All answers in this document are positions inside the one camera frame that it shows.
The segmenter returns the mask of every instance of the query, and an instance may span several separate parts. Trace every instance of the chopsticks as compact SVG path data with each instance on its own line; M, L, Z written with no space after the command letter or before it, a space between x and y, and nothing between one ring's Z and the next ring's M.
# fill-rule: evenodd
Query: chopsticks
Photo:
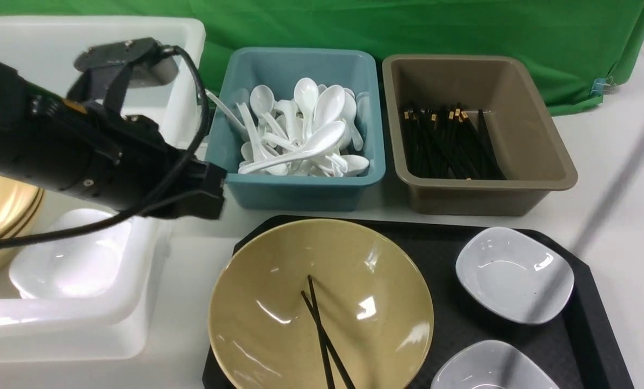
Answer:
M497 163L485 114L473 121L461 103L439 109L408 103L401 110L406 165L425 179L506 180Z
M312 276L307 276L307 283L310 287L310 297L312 298L312 304L310 304L305 291L300 291L300 295L303 296L305 305L307 305L307 310L310 312L310 315L312 315L312 318L315 321L315 326L317 327L317 335L320 341L320 350L322 351L322 363L324 364L327 387L334 388L334 377L332 376L332 369L329 364L329 356L327 356L327 350L329 350L329 353L332 355L332 359L334 360L334 364L337 366L337 369L339 369L339 374L341 374L341 379L344 380L344 384L346 385L347 389L355 389L351 377L348 375L344 364L342 364L341 362L339 353L337 353L334 345L332 345L332 340L329 339L329 335L327 335L327 332L322 326L322 320L320 318L319 308L317 306L317 298L315 297L315 289L312 285Z

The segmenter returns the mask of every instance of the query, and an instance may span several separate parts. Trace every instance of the plastic container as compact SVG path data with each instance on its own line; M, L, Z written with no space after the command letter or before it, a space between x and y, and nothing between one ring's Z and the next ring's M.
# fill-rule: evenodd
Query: plastic container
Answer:
M248 48L234 52L220 95L233 111L260 84L270 87L276 99L293 99L294 86L303 77L327 86L339 84L356 94L355 124L365 140L361 155L370 160L369 170L358 177L239 175L243 141L218 110L206 160L228 170L226 185L238 204L244 209L354 210L363 190L379 182L386 169L376 68L371 55L361 51Z
M153 37L183 47L199 64L204 26L159 17L0 17L0 61L64 94L78 77L73 60L88 46ZM125 113L159 121L167 142L194 135L193 79L181 62L167 86L130 89ZM126 359L144 349L168 252L171 224L137 218L115 282L92 298L0 299L0 361Z
M553 190L576 184L569 153L528 71L507 57L394 55L384 60L394 166L411 209L428 214L520 216ZM422 179L406 165L399 110L465 104L483 109L507 180Z

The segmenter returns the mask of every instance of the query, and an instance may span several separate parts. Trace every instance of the green backdrop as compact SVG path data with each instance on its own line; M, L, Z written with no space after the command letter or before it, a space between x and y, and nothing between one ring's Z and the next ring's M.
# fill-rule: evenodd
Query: green backdrop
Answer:
M556 114L599 104L594 79L625 82L644 38L644 0L0 0L0 15L14 14L197 18L213 90L244 46L507 55Z

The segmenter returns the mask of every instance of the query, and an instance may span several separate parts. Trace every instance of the white plastic bin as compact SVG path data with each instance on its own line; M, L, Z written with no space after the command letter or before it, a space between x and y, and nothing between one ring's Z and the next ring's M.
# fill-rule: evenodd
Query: white plastic bin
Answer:
M65 95L88 46L152 37L183 47L199 64L204 26L161 17L0 17L0 61ZM167 86L130 89L125 113L158 121L171 145L196 131L196 94L186 65ZM114 285L86 299L0 299L0 361L126 359L144 349L170 222L137 218Z

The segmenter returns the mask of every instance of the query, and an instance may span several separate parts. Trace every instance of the white square dish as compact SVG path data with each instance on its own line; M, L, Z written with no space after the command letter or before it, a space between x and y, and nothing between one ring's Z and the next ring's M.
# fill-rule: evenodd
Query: white square dish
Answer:
M574 273L562 256L505 227L473 237L457 258L456 273L485 308L520 324L552 320L574 287Z
M431 389L559 389L529 357L508 343L483 340L441 367Z

